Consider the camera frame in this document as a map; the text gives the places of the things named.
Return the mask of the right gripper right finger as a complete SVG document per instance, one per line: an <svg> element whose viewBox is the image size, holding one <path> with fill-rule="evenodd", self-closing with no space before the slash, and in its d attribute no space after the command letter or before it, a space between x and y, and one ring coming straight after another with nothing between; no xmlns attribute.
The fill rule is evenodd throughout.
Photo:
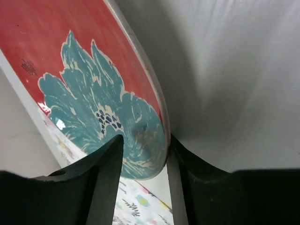
<svg viewBox="0 0 300 225"><path fill-rule="evenodd" d="M225 172L171 137L167 172L176 225L297 225L299 169Z"/></svg>

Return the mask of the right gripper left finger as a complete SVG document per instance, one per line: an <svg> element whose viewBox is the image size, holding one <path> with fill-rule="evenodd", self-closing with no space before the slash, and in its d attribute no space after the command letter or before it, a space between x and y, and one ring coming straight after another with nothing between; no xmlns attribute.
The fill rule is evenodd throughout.
<svg viewBox="0 0 300 225"><path fill-rule="evenodd" d="M48 176L0 173L3 225L110 225L124 140L116 135L97 151Z"/></svg>

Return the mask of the animal print cloth placemat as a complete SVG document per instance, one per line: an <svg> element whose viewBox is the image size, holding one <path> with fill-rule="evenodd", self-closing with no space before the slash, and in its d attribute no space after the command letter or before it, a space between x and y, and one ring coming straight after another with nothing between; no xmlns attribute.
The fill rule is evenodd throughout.
<svg viewBox="0 0 300 225"><path fill-rule="evenodd" d="M51 144L51 152L61 168L87 156L75 146L36 106ZM159 198L135 180L120 178L113 225L173 225L173 212Z"/></svg>

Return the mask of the red and teal plate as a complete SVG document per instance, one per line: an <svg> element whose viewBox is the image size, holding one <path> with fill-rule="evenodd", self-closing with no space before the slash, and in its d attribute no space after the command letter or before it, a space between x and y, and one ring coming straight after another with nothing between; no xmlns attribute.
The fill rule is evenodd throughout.
<svg viewBox="0 0 300 225"><path fill-rule="evenodd" d="M0 67L60 166L122 135L122 177L163 170L164 96L115 1L1 1Z"/></svg>

